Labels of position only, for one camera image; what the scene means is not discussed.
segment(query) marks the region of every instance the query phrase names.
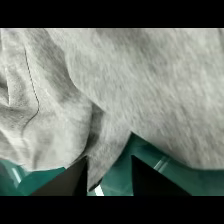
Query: crumpled cloth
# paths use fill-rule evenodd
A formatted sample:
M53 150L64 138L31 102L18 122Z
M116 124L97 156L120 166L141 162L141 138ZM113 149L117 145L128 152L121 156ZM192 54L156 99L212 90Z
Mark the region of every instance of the crumpled cloth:
M1 28L0 158L89 158L88 188L133 132L183 164L224 168L222 28Z

